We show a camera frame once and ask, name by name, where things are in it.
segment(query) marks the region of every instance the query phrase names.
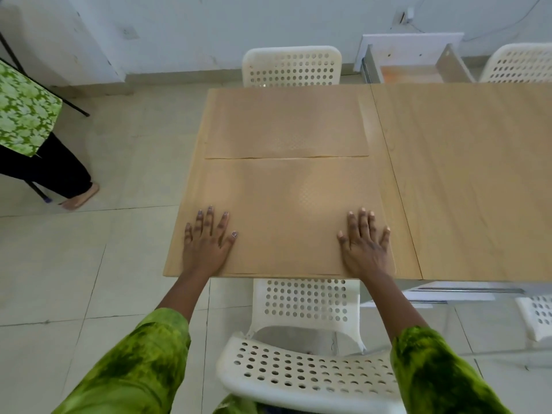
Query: open drawer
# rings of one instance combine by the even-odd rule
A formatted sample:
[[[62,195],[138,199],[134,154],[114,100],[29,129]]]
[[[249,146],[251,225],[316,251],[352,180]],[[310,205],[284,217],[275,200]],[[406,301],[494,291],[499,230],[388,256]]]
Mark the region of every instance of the open drawer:
[[[367,83],[473,83],[455,48],[462,35],[366,34],[359,71]]]

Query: person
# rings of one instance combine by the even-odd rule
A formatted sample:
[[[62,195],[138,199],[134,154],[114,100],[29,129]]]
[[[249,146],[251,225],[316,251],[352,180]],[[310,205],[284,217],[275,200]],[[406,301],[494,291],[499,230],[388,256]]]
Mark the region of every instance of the person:
[[[228,212],[213,226],[214,210],[200,210],[187,224],[184,270],[155,311],[107,352],[54,410],[66,413],[168,413],[184,379],[190,348],[188,325],[208,279],[221,268],[237,232],[225,236]],[[408,413],[508,413],[474,369],[414,309],[386,272],[390,230],[377,235],[375,216],[347,215],[339,232],[343,262],[364,282],[392,342],[391,363]],[[216,414],[272,412],[272,407],[234,395]]]
[[[36,182],[75,210],[99,185],[52,132],[61,106],[59,97],[0,61],[0,174]]]

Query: black pants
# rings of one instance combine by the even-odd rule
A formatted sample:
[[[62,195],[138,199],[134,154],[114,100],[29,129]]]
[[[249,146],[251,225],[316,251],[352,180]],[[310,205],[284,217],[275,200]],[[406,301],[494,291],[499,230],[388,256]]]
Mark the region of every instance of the black pants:
[[[66,198],[92,186],[86,168],[53,133],[32,157],[0,145],[0,174],[34,181]]]

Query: wall baseboard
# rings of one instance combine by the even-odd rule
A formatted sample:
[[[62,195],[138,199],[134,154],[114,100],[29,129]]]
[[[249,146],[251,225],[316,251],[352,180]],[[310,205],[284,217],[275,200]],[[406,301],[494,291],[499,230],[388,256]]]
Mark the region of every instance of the wall baseboard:
[[[485,65],[489,56],[464,57],[462,60],[468,68],[478,68]],[[341,75],[358,74],[353,71],[353,63],[341,66]],[[171,73],[129,74],[124,83],[75,85],[67,87],[50,87],[53,93],[74,99],[76,97],[98,97],[132,94],[139,85],[192,84],[212,83],[222,84],[240,81],[241,69],[214,69],[209,71],[187,71]]]

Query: finger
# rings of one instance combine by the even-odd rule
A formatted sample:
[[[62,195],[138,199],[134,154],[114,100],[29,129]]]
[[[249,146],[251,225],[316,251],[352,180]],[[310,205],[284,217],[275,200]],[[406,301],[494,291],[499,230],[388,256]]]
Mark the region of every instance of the finger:
[[[370,231],[370,239],[377,242],[376,215],[372,211],[368,213],[368,230]]]
[[[212,220],[214,216],[214,210],[212,206],[207,208],[207,214],[205,215],[205,219],[203,221],[203,232],[202,235],[205,234],[207,236],[212,235]]]
[[[380,239],[380,246],[387,251],[389,247],[389,239],[391,238],[391,229],[386,226],[383,228],[382,238]]]
[[[203,231],[203,211],[200,209],[195,218],[194,233],[201,235]]]
[[[368,239],[368,214],[365,208],[358,212],[358,230],[362,238]]]
[[[340,243],[341,251],[345,252],[350,250],[349,239],[343,235],[343,231],[337,233],[337,241]]]
[[[361,238],[361,235],[358,232],[357,218],[351,211],[349,211],[347,215],[347,230],[351,242],[358,241]]]
[[[222,246],[220,247],[221,250],[223,250],[226,254],[230,253],[230,250],[234,243],[236,242],[236,238],[238,237],[238,231],[233,231],[230,235],[228,235],[224,241]]]
[[[191,243],[193,240],[191,236],[191,223],[186,224],[186,228],[184,229],[184,245]]]
[[[224,233],[226,232],[226,227],[228,226],[228,212],[223,213],[223,217],[220,219],[220,222],[216,226],[215,238],[220,243],[223,240]]]

